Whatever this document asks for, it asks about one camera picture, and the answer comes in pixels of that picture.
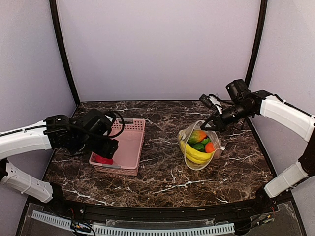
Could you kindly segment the pink plastic basket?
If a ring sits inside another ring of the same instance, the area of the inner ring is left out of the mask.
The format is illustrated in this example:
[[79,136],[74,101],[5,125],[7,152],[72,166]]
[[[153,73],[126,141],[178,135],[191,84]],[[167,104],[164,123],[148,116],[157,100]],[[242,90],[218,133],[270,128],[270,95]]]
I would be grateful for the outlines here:
[[116,137],[118,149],[113,155],[112,164],[96,162],[98,155],[92,153],[89,163],[98,172],[117,175],[136,176],[145,136],[146,121],[141,118],[125,118],[125,128],[122,134]]

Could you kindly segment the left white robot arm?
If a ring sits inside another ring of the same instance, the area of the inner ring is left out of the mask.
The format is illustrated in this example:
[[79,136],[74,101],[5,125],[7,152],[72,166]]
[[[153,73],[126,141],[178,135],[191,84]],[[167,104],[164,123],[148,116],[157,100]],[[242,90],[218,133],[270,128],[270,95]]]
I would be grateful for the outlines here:
[[87,151],[111,159],[118,149],[116,135],[111,134],[116,119],[116,112],[104,115],[92,111],[79,119],[56,115],[1,133],[1,184],[50,205],[58,214],[66,214],[69,211],[69,202],[64,200],[62,188],[58,184],[39,180],[21,171],[8,158],[36,150],[65,148],[71,154]]

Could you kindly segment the orange green toy mango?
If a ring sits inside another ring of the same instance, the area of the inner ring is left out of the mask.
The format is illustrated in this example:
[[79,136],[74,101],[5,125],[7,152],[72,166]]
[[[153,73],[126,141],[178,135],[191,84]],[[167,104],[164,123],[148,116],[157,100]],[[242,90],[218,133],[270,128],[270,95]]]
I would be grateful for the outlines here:
[[207,137],[207,134],[202,131],[202,130],[193,130],[191,133],[189,139],[188,139],[188,144],[194,145],[196,143],[201,142]]

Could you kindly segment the clear dotted zip bag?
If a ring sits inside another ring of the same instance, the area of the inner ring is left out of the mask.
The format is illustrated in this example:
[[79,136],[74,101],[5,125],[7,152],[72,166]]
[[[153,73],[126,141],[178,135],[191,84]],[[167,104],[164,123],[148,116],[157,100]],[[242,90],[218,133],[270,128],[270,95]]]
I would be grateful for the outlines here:
[[203,120],[198,120],[178,133],[179,146],[185,163],[194,171],[207,167],[225,150],[216,132],[201,129],[203,123]]

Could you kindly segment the orange toy fruit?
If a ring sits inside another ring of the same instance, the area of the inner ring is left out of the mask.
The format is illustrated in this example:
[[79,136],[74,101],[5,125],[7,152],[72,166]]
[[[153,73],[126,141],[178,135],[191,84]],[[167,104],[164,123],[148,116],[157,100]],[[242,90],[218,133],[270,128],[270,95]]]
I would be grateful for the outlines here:
[[205,152],[206,153],[212,153],[215,151],[215,147],[214,147],[214,144],[212,142],[208,142],[206,145],[205,145]]

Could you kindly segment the yellow toy banana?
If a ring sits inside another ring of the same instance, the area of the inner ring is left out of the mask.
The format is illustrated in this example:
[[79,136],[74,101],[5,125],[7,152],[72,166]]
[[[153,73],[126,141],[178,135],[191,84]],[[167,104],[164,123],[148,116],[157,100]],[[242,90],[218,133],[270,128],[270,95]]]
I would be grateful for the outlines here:
[[206,164],[210,162],[213,158],[213,155],[215,153],[215,149],[213,144],[210,145],[210,151],[211,152],[200,152],[196,149],[194,149],[192,146],[190,146],[185,141],[181,140],[179,142],[180,149],[184,155],[185,158],[187,158],[189,161],[195,163],[195,164]]

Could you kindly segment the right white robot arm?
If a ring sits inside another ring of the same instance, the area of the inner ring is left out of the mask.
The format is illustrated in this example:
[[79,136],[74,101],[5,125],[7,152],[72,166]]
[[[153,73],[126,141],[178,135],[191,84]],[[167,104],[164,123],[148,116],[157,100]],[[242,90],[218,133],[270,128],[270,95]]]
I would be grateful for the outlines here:
[[297,187],[315,175],[315,118],[289,105],[277,95],[265,90],[241,92],[234,95],[230,106],[217,110],[201,125],[202,130],[223,132],[229,124],[242,118],[262,116],[274,121],[279,128],[293,135],[289,143],[297,141],[298,158],[292,158],[290,166],[261,186],[251,203],[255,213],[262,213],[282,193]]

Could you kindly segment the red toy fruit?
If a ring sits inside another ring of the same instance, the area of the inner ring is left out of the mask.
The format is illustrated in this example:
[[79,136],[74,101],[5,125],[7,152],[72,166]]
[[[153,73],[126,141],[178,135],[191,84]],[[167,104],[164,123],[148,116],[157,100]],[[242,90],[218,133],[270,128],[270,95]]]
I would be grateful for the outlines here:
[[95,156],[95,162],[100,163],[100,164],[106,164],[106,165],[113,165],[114,163],[113,159],[104,158],[99,155]]

